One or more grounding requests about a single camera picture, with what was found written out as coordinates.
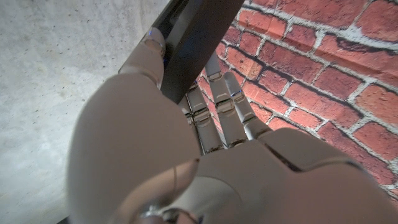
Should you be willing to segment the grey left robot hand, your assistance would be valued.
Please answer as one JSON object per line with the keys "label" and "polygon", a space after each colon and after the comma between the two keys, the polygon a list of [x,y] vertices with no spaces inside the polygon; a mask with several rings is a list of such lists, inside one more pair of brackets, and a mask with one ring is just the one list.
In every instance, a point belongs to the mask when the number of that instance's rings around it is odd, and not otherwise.
{"label": "grey left robot hand", "polygon": [[83,108],[70,146],[70,223],[396,223],[357,162],[256,118],[208,63],[220,137],[198,89],[186,111],[160,91],[165,40],[151,28]]}

